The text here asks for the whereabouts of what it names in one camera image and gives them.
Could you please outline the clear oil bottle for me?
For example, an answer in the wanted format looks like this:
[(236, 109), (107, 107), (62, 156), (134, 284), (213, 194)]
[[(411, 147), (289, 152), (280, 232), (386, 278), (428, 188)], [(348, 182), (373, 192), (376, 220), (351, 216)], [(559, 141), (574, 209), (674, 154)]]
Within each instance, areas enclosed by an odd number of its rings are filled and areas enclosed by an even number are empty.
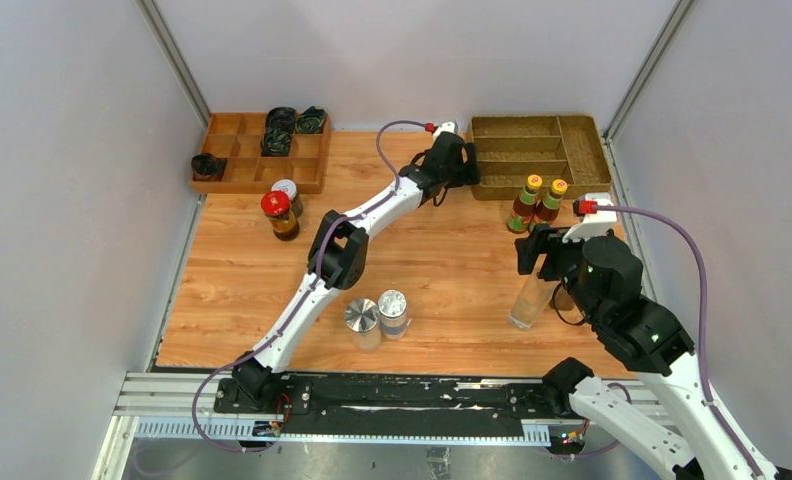
[(520, 330), (529, 330), (549, 304), (557, 281), (529, 275), (508, 313), (508, 322)]

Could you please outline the woven wicker divided tray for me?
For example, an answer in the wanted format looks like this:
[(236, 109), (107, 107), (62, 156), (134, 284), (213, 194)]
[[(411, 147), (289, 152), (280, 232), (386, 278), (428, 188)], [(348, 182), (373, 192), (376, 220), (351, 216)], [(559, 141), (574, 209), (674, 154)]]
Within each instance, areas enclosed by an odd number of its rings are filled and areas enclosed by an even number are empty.
[(541, 176), (544, 188), (565, 181), (567, 199), (611, 190), (604, 142), (589, 115), (476, 116), (467, 137), (481, 175), (472, 187), (479, 201), (514, 199), (530, 174)]

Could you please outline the brownish glass oil bottle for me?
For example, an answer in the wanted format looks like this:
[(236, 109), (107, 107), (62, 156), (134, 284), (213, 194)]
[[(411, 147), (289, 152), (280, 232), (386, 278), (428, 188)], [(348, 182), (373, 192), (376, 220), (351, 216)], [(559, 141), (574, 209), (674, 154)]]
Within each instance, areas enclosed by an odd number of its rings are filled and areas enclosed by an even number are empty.
[(553, 291), (550, 304), (555, 310), (559, 311), (571, 311), (575, 307), (572, 297), (562, 285), (558, 285)]

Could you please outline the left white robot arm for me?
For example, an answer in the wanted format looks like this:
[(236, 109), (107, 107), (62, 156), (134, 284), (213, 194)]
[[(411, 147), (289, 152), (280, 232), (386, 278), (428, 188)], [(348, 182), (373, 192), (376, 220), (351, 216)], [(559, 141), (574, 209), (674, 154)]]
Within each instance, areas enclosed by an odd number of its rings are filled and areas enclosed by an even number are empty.
[(474, 144), (456, 133), (437, 133), (384, 190), (346, 213), (327, 212), (296, 293), (263, 339), (230, 367), (243, 404), (255, 413), (276, 405), (279, 380), (298, 344), (325, 308), (360, 280), (375, 236), (428, 202), (438, 205), (448, 190), (479, 180)]

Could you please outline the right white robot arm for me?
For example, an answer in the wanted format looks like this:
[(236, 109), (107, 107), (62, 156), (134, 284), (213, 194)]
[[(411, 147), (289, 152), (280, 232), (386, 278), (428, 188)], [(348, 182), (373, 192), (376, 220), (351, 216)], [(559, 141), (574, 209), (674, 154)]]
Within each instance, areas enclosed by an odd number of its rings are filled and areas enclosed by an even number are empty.
[(517, 270), (558, 282), (605, 350), (665, 408), (673, 433), (616, 395), (569, 357), (543, 378), (556, 417), (596, 421), (663, 479), (792, 479), (768, 460), (703, 380), (696, 346), (677, 317), (642, 292), (643, 263), (612, 232), (568, 241), (566, 228), (537, 226), (515, 240)]

